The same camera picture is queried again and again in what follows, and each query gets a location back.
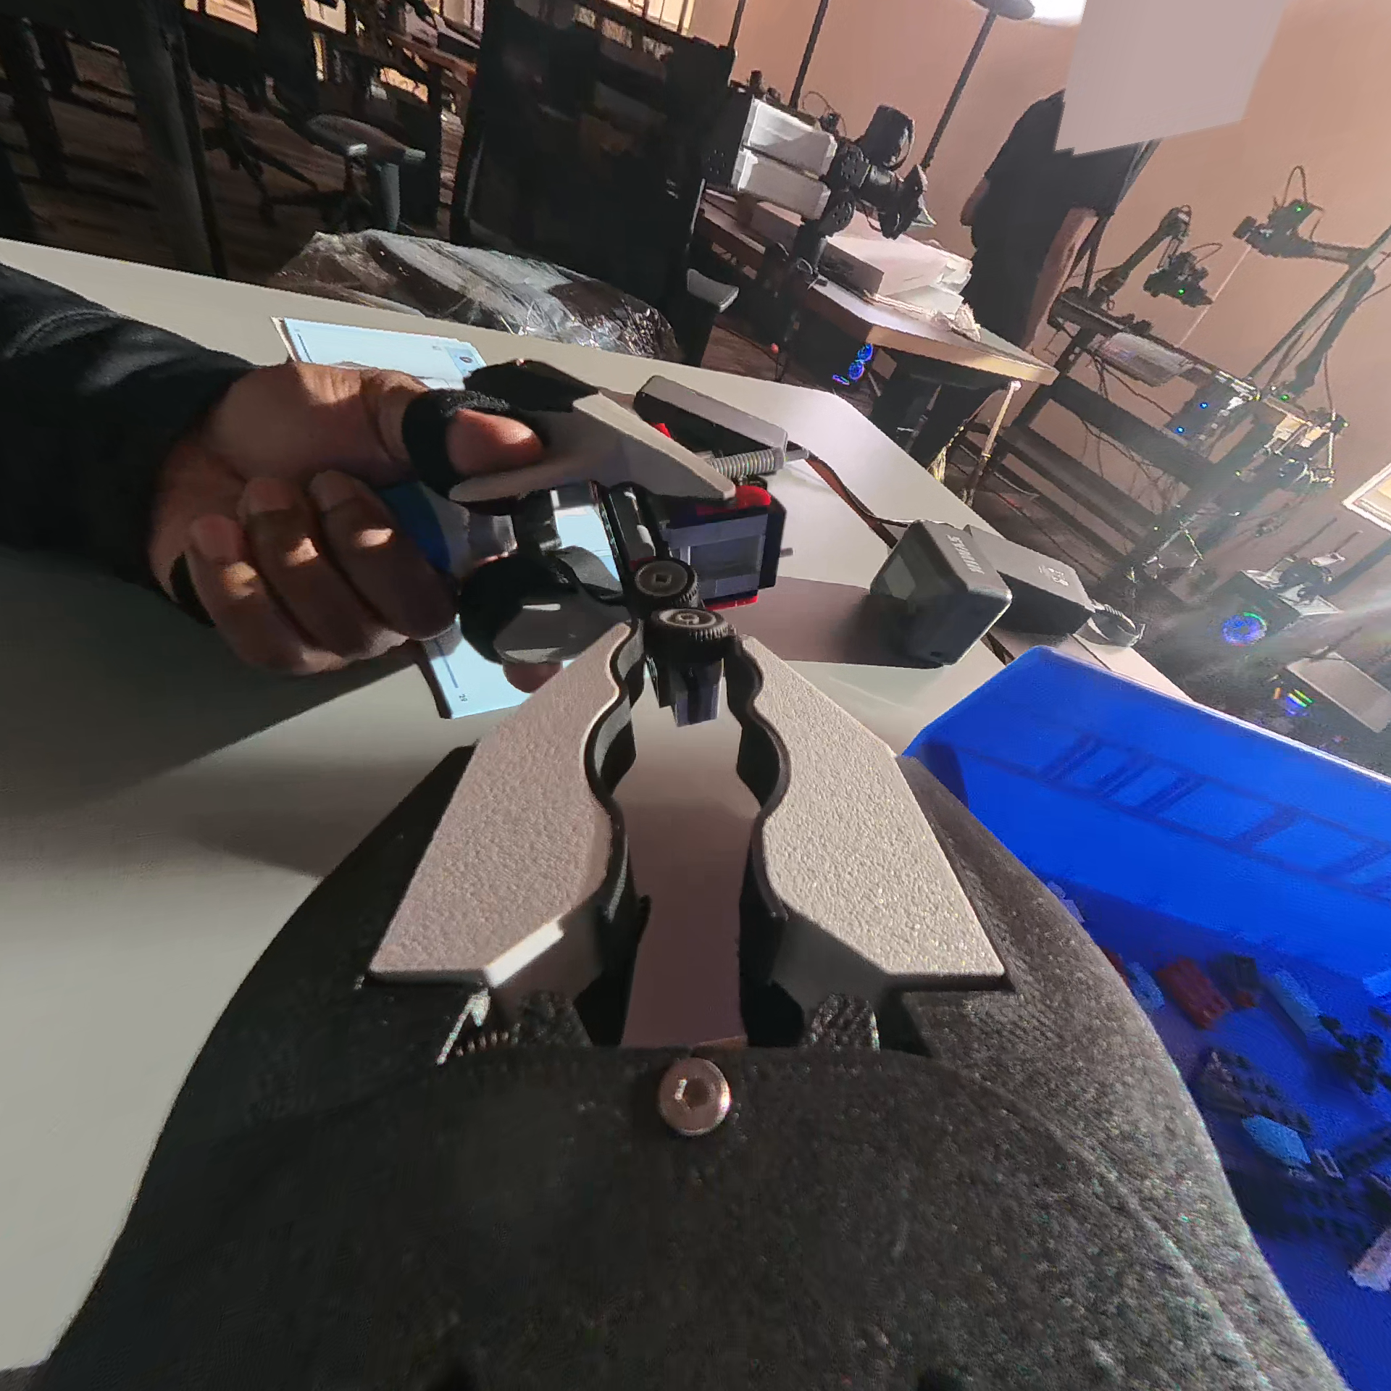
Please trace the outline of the office chair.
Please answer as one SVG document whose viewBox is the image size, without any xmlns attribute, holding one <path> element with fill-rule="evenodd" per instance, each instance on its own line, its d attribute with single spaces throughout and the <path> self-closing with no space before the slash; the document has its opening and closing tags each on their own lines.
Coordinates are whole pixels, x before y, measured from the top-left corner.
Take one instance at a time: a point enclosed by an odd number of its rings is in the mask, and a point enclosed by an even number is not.
<svg viewBox="0 0 1391 1391">
<path fill-rule="evenodd" d="M 422 169 L 424 150 L 334 113 L 296 119 L 292 131 L 342 163 L 342 188 L 319 198 L 321 224 L 328 234 L 401 230 L 401 173 Z"/>
</svg>

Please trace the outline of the toy brick truck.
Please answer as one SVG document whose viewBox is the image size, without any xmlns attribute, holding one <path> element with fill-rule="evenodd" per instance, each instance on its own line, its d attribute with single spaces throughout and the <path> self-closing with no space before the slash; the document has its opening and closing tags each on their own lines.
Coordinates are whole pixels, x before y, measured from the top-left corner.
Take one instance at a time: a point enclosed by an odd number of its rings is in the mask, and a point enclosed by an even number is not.
<svg viewBox="0 0 1391 1391">
<path fill-rule="evenodd" d="M 719 458 L 663 437 L 587 485 L 615 569 L 602 605 L 634 626 L 655 701 L 677 726 L 717 714 L 734 645 L 721 613 L 776 582 L 786 511 L 765 477 L 780 463 L 768 448 Z"/>
</svg>

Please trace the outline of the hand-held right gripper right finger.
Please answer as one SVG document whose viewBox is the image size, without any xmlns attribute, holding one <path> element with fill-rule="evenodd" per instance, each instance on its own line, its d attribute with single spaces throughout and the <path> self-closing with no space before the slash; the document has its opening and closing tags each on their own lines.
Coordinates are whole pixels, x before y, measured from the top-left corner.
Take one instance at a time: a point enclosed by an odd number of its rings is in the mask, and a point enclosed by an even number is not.
<svg viewBox="0 0 1391 1391">
<path fill-rule="evenodd" d="M 724 693 L 755 798 L 736 948 L 745 1043 L 793 1049 L 839 1018 L 916 1049 L 906 997 L 1008 992 L 900 756 L 757 639 L 728 649 Z"/>
</svg>

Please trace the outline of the white paper stack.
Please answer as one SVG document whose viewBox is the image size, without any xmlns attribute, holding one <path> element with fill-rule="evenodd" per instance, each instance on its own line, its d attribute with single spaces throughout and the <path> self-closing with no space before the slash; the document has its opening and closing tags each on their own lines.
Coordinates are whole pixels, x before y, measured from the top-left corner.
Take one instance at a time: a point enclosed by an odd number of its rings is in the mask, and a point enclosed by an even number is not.
<svg viewBox="0 0 1391 1391">
<path fill-rule="evenodd" d="M 960 297 L 969 282 L 971 261 L 908 236 L 879 238 L 868 228 L 849 228 L 826 242 L 820 274 L 866 299 L 910 301 L 942 293 Z"/>
</svg>

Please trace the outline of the metal frame robot workstation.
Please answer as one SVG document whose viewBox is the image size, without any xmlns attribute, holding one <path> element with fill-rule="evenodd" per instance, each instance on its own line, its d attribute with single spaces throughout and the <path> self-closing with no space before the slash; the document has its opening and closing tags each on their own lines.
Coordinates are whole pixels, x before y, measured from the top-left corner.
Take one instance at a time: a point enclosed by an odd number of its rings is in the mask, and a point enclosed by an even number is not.
<svg viewBox="0 0 1391 1391">
<path fill-rule="evenodd" d="M 1115 297 L 1151 255 L 1157 261 L 1143 280 L 1145 295 L 1201 312 L 1214 305 L 1218 293 L 1205 287 L 1205 259 L 1187 249 L 1189 207 L 1168 209 L 1136 251 L 1099 274 L 1094 264 L 1107 220 L 1097 220 L 1082 242 L 1082 284 L 1059 291 L 1048 314 L 1053 330 L 1071 331 L 1069 343 L 1053 366 L 1053 383 L 1034 393 L 1019 412 L 1011 427 L 1011 452 L 1032 469 L 1048 462 L 1032 421 L 1046 404 L 1055 404 L 1138 465 L 1180 485 L 1172 504 L 1151 513 L 1099 475 L 1088 475 L 1069 456 L 1052 456 L 1053 462 L 1061 460 L 1065 471 L 1048 475 L 1048 481 L 1061 486 L 1088 479 L 1092 490 L 1071 500 L 1132 542 L 1128 551 L 1119 553 L 1094 536 L 1088 538 L 1092 548 L 1111 559 L 1103 586 L 1136 580 L 1174 540 L 1189 538 L 1191 527 L 1207 511 L 1229 507 L 1249 479 L 1256 479 L 1258 496 L 1266 496 L 1277 479 L 1268 471 L 1258 473 L 1264 462 L 1302 462 L 1304 444 L 1331 444 L 1344 425 L 1335 410 L 1306 412 L 1300 398 L 1312 391 L 1333 343 L 1375 289 L 1386 261 L 1388 230 L 1367 247 L 1344 247 L 1306 236 L 1306 224 L 1321 209 L 1306 198 L 1302 182 L 1296 190 L 1298 198 L 1277 201 L 1264 219 L 1243 219 L 1233 238 L 1245 253 L 1283 263 L 1335 264 L 1342 276 L 1249 374 L 1228 374 L 1193 356 L 1184 343 L 1155 337 L 1149 322 L 1113 312 Z M 1097 366 L 1097 377 L 1109 370 L 1151 387 L 1184 381 L 1193 393 L 1157 427 L 1111 402 L 1101 389 L 1080 385 L 1073 377 L 1080 358 Z"/>
</svg>

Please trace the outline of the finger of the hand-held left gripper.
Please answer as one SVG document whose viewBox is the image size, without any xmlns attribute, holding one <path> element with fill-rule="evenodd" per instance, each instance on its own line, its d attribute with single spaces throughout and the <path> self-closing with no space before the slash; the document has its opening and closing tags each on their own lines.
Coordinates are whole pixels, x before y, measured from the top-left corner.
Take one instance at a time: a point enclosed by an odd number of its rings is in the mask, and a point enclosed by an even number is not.
<svg viewBox="0 0 1391 1391">
<path fill-rule="evenodd" d="M 449 502 L 460 507 L 501 506 L 566 486 L 634 486 L 652 496 L 726 504 L 736 485 L 703 458 L 638 419 L 604 395 L 583 395 L 566 410 L 508 410 L 541 442 L 535 463 L 458 481 Z"/>
<path fill-rule="evenodd" d="M 566 664 L 613 628 L 627 630 L 625 609 L 600 601 L 522 601 L 493 638 L 502 666 Z"/>
</svg>

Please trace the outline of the plastic-wrapped bundle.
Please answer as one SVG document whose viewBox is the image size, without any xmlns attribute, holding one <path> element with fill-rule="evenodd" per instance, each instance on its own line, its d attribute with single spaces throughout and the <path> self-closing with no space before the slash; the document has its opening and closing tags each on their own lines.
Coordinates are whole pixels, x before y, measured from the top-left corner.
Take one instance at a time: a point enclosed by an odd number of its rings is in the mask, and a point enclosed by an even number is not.
<svg viewBox="0 0 1391 1391">
<path fill-rule="evenodd" d="M 267 286 L 514 337 L 682 360 L 669 322 L 644 301 L 556 264 L 485 247 L 380 230 L 315 234 Z"/>
</svg>

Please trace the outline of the black power bank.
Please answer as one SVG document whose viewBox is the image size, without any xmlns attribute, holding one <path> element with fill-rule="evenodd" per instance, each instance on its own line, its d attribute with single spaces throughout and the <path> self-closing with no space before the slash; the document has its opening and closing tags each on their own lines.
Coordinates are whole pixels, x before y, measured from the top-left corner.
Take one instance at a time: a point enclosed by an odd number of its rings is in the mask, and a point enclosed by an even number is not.
<svg viewBox="0 0 1391 1391">
<path fill-rule="evenodd" d="M 788 433 L 782 427 L 661 375 L 634 393 L 631 408 L 638 419 L 694 454 L 717 460 L 763 452 L 786 456 Z"/>
</svg>

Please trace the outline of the person's left hand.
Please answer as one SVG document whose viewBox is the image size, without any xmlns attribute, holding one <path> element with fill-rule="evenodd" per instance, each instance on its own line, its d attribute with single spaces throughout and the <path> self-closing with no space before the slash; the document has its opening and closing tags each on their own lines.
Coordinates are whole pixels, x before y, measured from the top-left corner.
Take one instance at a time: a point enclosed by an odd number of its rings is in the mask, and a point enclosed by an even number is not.
<svg viewBox="0 0 1391 1391">
<path fill-rule="evenodd" d="M 160 469 L 147 561 L 179 563 L 242 662 L 317 676 L 432 639 L 455 588 L 397 529 L 380 488 L 411 477 L 403 439 L 426 385 L 282 362 L 244 374 Z"/>
</svg>

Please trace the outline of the black shelving unit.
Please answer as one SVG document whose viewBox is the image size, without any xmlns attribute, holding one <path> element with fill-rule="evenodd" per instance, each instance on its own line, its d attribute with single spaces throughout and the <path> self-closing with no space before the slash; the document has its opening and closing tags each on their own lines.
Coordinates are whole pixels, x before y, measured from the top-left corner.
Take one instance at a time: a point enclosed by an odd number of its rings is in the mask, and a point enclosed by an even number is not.
<svg viewBox="0 0 1391 1391">
<path fill-rule="evenodd" d="M 533 257 L 661 312 L 696 366 L 701 148 L 736 52 L 615 4 L 487 2 L 447 238 Z"/>
</svg>

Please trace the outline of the grey desk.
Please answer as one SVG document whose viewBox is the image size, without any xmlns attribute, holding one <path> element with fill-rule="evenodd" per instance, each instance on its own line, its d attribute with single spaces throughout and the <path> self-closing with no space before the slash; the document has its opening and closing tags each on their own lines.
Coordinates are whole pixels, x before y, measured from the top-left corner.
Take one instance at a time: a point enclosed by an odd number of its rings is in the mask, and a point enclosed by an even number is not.
<svg viewBox="0 0 1391 1391">
<path fill-rule="evenodd" d="M 3 264 L 212 349 L 279 364 L 273 320 L 468 339 L 629 395 L 634 358 L 522 345 L 441 322 L 3 242 Z M 981 525 L 847 402 L 726 374 L 696 391 L 784 425 L 876 515 Z M 453 747 L 497 716 L 437 718 L 407 661 L 275 678 L 150 594 L 3 553 L 3 1368 L 39 1363 L 89 1290 L 150 1145 L 212 1024 L 317 882 Z M 671 727 L 642 699 L 617 791 L 657 921 L 638 949 L 625 1039 L 740 1034 L 736 928 L 753 802 L 736 724 Z M 696 846 L 655 817 L 686 775 Z"/>
</svg>

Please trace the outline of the black power adapter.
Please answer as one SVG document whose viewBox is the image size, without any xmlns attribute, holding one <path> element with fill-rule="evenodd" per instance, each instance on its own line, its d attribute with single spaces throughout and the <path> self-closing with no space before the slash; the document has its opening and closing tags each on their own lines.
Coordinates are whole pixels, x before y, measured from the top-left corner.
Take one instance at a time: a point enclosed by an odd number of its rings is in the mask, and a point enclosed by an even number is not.
<svg viewBox="0 0 1391 1391">
<path fill-rule="evenodd" d="M 1002 630 L 1038 639 L 1082 636 L 1119 649 L 1136 647 L 1143 636 L 1143 624 L 1094 601 L 1069 565 L 975 527 L 964 536 L 1011 594 Z"/>
</svg>

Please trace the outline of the pile of loose toy bricks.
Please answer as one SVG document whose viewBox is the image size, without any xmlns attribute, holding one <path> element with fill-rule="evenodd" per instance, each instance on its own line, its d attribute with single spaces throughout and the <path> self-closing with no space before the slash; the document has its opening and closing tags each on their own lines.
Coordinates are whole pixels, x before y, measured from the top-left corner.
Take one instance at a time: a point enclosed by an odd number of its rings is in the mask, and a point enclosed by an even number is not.
<svg viewBox="0 0 1391 1391">
<path fill-rule="evenodd" d="M 1285 970 L 1101 948 L 1168 1049 L 1251 1231 L 1318 1296 L 1386 1300 L 1386 1053 Z"/>
</svg>

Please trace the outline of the blue plastic bin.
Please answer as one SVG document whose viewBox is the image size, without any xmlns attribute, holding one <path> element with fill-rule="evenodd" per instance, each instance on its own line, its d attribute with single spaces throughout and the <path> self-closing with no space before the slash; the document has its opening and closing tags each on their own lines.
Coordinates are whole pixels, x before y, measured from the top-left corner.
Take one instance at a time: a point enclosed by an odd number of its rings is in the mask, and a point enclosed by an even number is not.
<svg viewBox="0 0 1391 1391">
<path fill-rule="evenodd" d="M 1241 955 L 1388 1068 L 1388 785 L 1329 752 L 1046 649 L 908 747 L 1101 948 L 1147 969 Z M 1348 1388 L 1388 1386 L 1388 1300 L 1319 1298 L 1256 1242 Z"/>
</svg>

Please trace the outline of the wooden table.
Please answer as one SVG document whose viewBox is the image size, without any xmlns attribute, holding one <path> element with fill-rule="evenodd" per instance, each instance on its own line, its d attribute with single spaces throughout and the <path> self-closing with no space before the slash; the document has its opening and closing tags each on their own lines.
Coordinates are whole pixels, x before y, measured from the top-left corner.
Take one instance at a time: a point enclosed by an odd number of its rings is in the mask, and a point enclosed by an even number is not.
<svg viewBox="0 0 1391 1391">
<path fill-rule="evenodd" d="M 962 330 L 942 314 L 897 301 L 864 299 L 833 282 L 795 287 L 782 335 L 772 337 L 778 364 L 797 364 L 822 385 L 832 356 L 870 343 L 879 393 L 870 421 L 891 440 L 908 442 L 946 387 L 1050 387 L 1055 368 L 987 330 Z"/>
</svg>

